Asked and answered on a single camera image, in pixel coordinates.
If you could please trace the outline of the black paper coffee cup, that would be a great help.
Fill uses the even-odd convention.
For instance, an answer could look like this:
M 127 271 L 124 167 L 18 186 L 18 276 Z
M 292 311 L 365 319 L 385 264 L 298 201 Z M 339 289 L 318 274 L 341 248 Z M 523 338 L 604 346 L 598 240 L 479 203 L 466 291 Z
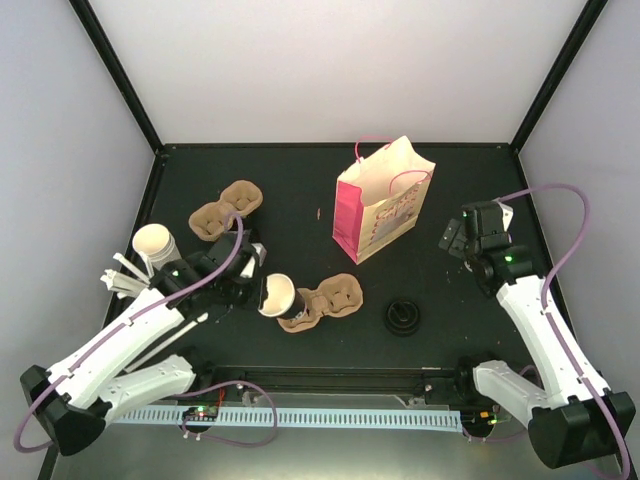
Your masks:
M 295 320 L 307 312 L 307 304 L 293 281 L 285 274 L 273 273 L 265 277 L 268 299 L 258 312 L 267 318 Z

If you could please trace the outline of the brown cardboard cup carrier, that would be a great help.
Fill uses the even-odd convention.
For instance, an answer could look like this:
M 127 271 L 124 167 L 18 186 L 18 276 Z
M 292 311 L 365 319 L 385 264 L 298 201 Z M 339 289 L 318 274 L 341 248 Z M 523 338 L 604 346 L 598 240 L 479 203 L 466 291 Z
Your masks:
M 206 203 L 188 220 L 189 227 L 203 241 L 216 241 L 233 224 L 233 214 L 246 218 L 263 202 L 260 188 L 248 180 L 237 180 L 225 188 L 218 200 Z

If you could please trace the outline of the cake print paper bag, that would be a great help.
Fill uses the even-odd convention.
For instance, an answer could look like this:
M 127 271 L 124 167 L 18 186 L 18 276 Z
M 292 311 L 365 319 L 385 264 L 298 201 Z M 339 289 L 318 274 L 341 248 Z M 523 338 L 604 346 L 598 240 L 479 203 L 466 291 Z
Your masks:
M 355 264 L 416 225 L 435 168 L 402 136 L 338 176 L 332 238 Z

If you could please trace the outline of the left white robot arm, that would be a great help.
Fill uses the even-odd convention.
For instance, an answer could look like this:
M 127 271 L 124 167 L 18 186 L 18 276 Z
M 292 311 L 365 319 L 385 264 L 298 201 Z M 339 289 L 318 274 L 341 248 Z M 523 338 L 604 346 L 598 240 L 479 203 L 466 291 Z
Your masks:
M 266 249 L 259 233 L 222 234 L 205 251 L 155 263 L 132 303 L 83 347 L 20 384 L 35 418 L 63 456 L 91 445 L 114 420 L 164 397 L 207 397 L 215 376 L 192 347 L 152 364 L 164 348 L 215 309 L 255 309 Z

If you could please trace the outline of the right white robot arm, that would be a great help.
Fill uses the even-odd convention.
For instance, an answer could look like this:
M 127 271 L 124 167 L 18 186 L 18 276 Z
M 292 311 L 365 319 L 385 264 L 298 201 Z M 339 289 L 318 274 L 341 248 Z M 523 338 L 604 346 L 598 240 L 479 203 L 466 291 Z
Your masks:
M 629 469 L 624 436 L 636 409 L 626 392 L 613 392 L 593 368 L 561 318 L 528 248 L 508 232 L 512 209 L 498 201 L 463 206 L 439 246 L 463 260 L 480 290 L 497 301 L 520 334 L 541 382 L 535 384 L 490 355 L 460 359 L 457 396 L 486 397 L 527 430 L 538 458 L 549 468 L 617 454 Z

